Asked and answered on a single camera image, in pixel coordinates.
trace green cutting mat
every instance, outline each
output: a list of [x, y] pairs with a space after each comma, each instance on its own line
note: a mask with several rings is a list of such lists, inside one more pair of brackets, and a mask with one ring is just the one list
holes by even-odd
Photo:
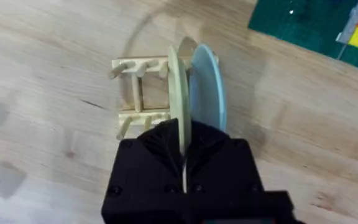
[[259, 0], [249, 28], [358, 67], [358, 48], [335, 41], [357, 2]]

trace wooden table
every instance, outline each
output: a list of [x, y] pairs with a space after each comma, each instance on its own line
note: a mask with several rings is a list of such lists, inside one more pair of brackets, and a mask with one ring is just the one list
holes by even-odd
[[247, 29], [254, 6], [0, 0], [0, 223], [102, 223], [126, 97], [111, 59], [194, 41], [220, 58], [227, 132], [265, 188], [289, 190], [307, 223], [358, 223], [358, 68]]

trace table surface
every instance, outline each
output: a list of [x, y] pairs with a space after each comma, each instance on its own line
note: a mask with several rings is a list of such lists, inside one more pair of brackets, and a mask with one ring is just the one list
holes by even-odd
[[[254, 7], [0, 0], [0, 223], [102, 223], [130, 92], [111, 59], [197, 42], [219, 56], [227, 132], [250, 142], [265, 188], [287, 189], [307, 223], [357, 224], [358, 68], [249, 30]], [[164, 104], [155, 83], [149, 103]]]

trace light blue plate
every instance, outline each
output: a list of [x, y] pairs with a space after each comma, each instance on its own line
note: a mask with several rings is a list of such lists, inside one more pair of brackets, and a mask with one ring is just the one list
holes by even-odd
[[207, 45], [199, 45], [191, 61], [191, 118], [226, 130], [226, 97], [218, 63]]

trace screw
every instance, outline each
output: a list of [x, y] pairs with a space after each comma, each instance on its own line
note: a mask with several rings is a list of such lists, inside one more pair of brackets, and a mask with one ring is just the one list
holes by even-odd
[[249, 185], [249, 190], [251, 192], [257, 192], [259, 190], [258, 186], [256, 184], [250, 184]]
[[195, 185], [193, 185], [193, 192], [194, 193], [203, 193], [204, 187], [201, 184], [195, 184]]
[[108, 195], [110, 197], [118, 197], [122, 193], [122, 188], [120, 186], [113, 185], [108, 190]]
[[178, 192], [178, 188], [175, 187], [174, 185], [167, 185], [164, 188], [164, 192], [165, 193], [177, 193]]

